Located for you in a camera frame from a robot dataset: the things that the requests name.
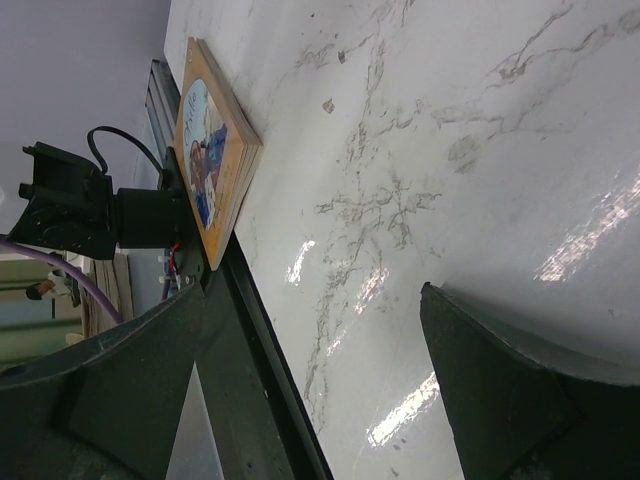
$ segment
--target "dark-haired person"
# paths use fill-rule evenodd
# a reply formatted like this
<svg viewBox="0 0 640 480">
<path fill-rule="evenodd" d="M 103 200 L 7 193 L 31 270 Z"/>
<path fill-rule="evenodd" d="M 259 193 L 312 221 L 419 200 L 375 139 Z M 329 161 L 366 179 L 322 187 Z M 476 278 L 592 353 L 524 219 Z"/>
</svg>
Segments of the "dark-haired person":
<svg viewBox="0 0 640 480">
<path fill-rule="evenodd" d="M 43 298 L 56 298 L 71 295 L 71 279 L 59 270 L 49 272 L 47 279 L 40 283 L 34 283 L 25 290 L 29 300 L 42 300 Z"/>
</svg>

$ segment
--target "black cylinder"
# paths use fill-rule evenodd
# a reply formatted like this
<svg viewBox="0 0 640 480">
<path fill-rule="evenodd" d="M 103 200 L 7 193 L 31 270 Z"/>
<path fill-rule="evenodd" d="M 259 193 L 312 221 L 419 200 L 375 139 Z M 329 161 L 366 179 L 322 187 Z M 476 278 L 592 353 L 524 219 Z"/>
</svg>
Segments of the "black cylinder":
<svg viewBox="0 0 640 480">
<path fill-rule="evenodd" d="M 121 248 L 169 248 L 183 202 L 171 192 L 121 188 L 115 198 L 118 244 Z"/>
</svg>

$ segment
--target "gray wall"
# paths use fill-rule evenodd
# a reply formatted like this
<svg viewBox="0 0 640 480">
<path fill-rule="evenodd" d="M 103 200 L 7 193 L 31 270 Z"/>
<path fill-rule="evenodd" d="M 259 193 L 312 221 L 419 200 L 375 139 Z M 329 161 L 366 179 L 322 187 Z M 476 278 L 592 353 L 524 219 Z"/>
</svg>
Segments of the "gray wall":
<svg viewBox="0 0 640 480">
<path fill-rule="evenodd" d="M 0 0 L 0 140 L 43 141 L 91 158 L 85 136 L 97 125 L 138 135 L 169 6 L 170 0 Z M 117 137 L 97 143 L 116 186 L 129 185 L 134 149 Z"/>
</svg>

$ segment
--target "marble surface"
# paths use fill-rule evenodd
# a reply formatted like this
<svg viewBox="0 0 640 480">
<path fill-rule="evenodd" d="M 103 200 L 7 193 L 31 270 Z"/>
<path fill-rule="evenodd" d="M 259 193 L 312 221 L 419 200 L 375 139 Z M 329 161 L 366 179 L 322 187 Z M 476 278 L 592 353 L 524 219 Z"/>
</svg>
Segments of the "marble surface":
<svg viewBox="0 0 640 480">
<path fill-rule="evenodd" d="M 427 280 L 640 364 L 640 2 L 174 0 L 179 85 L 188 36 L 264 141 L 236 233 L 336 478 L 462 478 Z"/>
</svg>

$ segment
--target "purple cable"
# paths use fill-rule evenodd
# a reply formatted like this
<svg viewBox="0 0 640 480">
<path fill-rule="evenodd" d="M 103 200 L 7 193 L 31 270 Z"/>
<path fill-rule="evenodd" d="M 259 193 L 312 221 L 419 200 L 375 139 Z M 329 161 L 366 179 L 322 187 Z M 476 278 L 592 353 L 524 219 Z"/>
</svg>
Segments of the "purple cable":
<svg viewBox="0 0 640 480">
<path fill-rule="evenodd" d="M 51 265 L 64 270 L 70 276 L 75 278 L 78 283 L 91 294 L 95 301 L 98 302 L 98 304 L 104 309 L 107 315 L 111 317 L 116 325 L 120 325 L 122 323 L 122 317 L 115 309 L 115 307 L 111 304 L 107 296 L 102 293 L 102 291 L 96 286 L 96 284 L 93 283 L 91 279 L 84 273 L 82 273 L 80 269 L 74 267 L 70 263 L 62 260 L 55 255 L 49 255 L 48 253 L 41 252 L 40 250 L 25 247 L 24 245 L 18 245 L 16 243 L 10 242 L 2 236 L 0 236 L 0 246 L 8 248 L 9 250 L 13 250 L 14 252 L 21 255 L 26 255 L 27 257 L 31 257 L 36 260 L 42 260 L 43 262 L 50 263 Z"/>
</svg>

